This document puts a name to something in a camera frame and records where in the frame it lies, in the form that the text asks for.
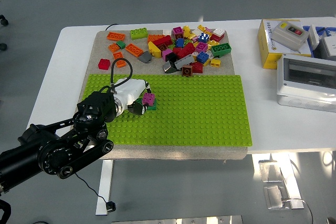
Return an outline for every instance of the gray floor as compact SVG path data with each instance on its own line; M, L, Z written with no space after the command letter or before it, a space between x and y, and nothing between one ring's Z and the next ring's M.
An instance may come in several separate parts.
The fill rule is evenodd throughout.
M0 0L0 152L18 146L60 31L67 26L197 22L336 15L336 0ZM298 155L299 188L316 223L336 216L335 165L323 172L319 153ZM95 188L101 161L80 174ZM118 161L112 198L118 210L95 216L95 195L75 177L39 174L1 199L8 223L109 223L177 217L242 215L244 223L309 223L309 212L266 209L251 156L242 161Z

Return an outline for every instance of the white table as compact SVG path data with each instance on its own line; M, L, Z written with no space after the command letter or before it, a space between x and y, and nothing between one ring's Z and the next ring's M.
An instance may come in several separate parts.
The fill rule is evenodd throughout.
M336 27L336 18L301 18L303 25ZM241 75L253 146L249 154L336 150L336 113L281 106L276 101L276 70L261 67L257 31L261 20L118 25L114 30L172 29L199 24L223 28L232 47L235 73ZM75 112L96 33L107 26L66 27L55 46L29 124L50 124ZM58 131L62 135L67 129Z

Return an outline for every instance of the green baseplate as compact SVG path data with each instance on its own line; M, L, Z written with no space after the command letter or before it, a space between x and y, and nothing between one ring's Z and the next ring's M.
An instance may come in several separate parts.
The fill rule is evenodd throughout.
M123 77L114 75L114 82ZM132 78L150 84L157 108L143 116L124 111L108 123L108 139L114 144L252 146L240 76ZM91 74L83 99L109 84L109 74Z

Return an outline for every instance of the orange lego brick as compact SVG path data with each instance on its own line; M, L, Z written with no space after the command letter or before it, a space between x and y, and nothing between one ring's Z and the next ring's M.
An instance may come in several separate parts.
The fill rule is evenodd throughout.
M120 58L124 58L123 55L122 55L122 52L113 53L113 57L114 57L115 60L120 59ZM121 67L126 66L126 62L124 60L118 60L116 65L117 65L118 68L121 68Z
M116 52L120 49L120 47L116 43L109 45L108 48L112 53L114 53L114 52Z
M165 35L159 35L159 34L148 34L148 38L147 38L147 43L150 41L155 41L158 39L163 38Z
M139 47L137 47L136 45L130 43L129 45L127 45L125 47L126 51L129 52L130 54L139 57L140 55L143 54L143 50Z
M124 40L126 37L125 34L119 34L119 33L113 33L113 32L109 32L109 34L107 35L107 39L108 40L114 40L114 41L119 41L119 40Z

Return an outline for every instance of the robotic arm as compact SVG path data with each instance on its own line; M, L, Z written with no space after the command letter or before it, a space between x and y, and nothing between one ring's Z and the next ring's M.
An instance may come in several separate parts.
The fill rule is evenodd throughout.
M149 84L131 79L132 66L126 59L122 60L129 64L130 76L114 84L113 67L118 60L112 64L111 86L94 91L78 103L78 112L71 119L50 125L31 124L18 138L21 146L0 154L0 195L41 171L61 179L70 177L113 149L113 142L107 139L106 122L125 110L136 115L145 113L148 104L137 103L136 99L145 89L151 93ZM73 127L61 137L56 135L58 129L67 126ZM86 150L89 143L93 147Z

